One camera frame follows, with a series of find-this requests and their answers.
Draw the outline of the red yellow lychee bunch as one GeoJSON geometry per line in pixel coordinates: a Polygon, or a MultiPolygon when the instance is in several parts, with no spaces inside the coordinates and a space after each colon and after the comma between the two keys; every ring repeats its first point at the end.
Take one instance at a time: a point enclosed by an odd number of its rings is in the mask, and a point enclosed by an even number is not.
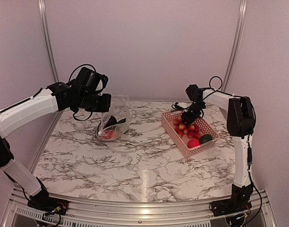
{"type": "Polygon", "coordinates": [[[174,130],[180,138],[187,136],[189,139],[199,139],[203,134],[197,124],[186,126],[181,120],[173,120],[174,130]]]}

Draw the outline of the pink perforated plastic basket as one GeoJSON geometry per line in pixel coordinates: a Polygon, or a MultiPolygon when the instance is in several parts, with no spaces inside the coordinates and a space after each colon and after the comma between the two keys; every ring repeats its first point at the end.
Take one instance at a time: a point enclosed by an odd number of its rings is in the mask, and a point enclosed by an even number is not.
{"type": "Polygon", "coordinates": [[[212,140],[199,144],[194,148],[188,148],[188,141],[191,139],[186,134],[184,134],[183,137],[180,137],[179,133],[177,132],[178,130],[175,129],[175,125],[173,124],[174,120],[181,115],[181,111],[177,113],[172,113],[170,111],[164,112],[161,114],[161,124],[185,158],[203,152],[215,145],[216,141],[219,139],[219,135],[204,119],[197,119],[194,123],[199,126],[199,133],[202,135],[210,135],[212,140]]]}

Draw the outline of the dark purple eggplant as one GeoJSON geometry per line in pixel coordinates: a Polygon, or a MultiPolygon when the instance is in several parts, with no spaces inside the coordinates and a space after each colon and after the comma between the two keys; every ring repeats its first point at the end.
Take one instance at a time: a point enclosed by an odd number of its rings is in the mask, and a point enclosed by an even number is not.
{"type": "Polygon", "coordinates": [[[102,127],[102,123],[100,123],[96,129],[96,135],[100,139],[100,135],[105,131],[114,131],[117,125],[117,119],[111,115],[106,125],[102,127]]]}

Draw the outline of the clear zip top bag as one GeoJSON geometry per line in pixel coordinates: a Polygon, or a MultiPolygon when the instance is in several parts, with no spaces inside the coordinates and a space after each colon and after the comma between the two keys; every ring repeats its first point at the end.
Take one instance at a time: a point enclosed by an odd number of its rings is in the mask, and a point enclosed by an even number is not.
{"type": "MultiPolygon", "coordinates": [[[[132,107],[130,102],[129,95],[114,95],[111,99],[111,106],[107,113],[102,113],[101,121],[102,127],[104,127],[109,120],[109,118],[113,115],[117,122],[121,119],[126,118],[126,122],[122,124],[117,124],[114,130],[113,140],[120,138],[129,128],[131,121],[133,119],[132,107]]],[[[97,140],[103,141],[99,139],[95,132],[95,137],[97,140]]]]}

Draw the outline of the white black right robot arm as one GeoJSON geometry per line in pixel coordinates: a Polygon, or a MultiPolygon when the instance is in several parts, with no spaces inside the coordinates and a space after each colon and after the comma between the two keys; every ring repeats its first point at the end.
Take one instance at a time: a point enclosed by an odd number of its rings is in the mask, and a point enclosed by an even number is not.
{"type": "Polygon", "coordinates": [[[199,88],[189,85],[186,94],[192,104],[182,113],[182,122],[190,125],[200,116],[206,103],[222,110],[227,122],[227,131],[232,136],[235,148],[235,177],[232,187],[232,198],[228,200],[227,208],[237,212],[245,205],[245,196],[250,196],[254,190],[251,178],[252,137],[256,124],[253,104],[247,96],[236,96],[213,88],[199,88]]]}

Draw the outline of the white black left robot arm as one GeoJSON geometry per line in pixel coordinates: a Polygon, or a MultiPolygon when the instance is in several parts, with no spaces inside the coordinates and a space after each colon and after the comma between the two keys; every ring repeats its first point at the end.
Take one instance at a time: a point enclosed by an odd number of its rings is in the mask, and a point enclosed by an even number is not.
{"type": "Polygon", "coordinates": [[[40,89],[35,95],[0,110],[0,169],[34,198],[42,210],[49,210],[53,201],[43,184],[21,163],[14,159],[6,138],[22,126],[48,114],[69,108],[92,113],[106,113],[111,106],[111,95],[103,90],[108,77],[96,72],[88,64],[81,65],[75,79],[57,82],[40,89]]]}

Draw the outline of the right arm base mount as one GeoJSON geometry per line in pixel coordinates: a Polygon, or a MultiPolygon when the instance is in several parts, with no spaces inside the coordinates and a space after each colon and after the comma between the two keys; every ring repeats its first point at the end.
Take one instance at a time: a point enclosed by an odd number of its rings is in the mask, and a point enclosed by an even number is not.
{"type": "Polygon", "coordinates": [[[209,209],[215,217],[241,212],[251,208],[250,196],[243,192],[232,192],[229,199],[211,202],[209,209]]]}

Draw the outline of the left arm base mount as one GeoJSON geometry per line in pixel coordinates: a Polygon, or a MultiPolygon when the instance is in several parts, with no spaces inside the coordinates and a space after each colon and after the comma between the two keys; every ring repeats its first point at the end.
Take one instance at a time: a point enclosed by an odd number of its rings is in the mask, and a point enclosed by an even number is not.
{"type": "Polygon", "coordinates": [[[35,196],[29,196],[27,205],[31,208],[46,211],[48,215],[56,213],[54,210],[60,207],[60,210],[57,211],[60,215],[65,215],[67,212],[69,202],[64,199],[50,197],[44,184],[37,178],[41,191],[35,196]]]}

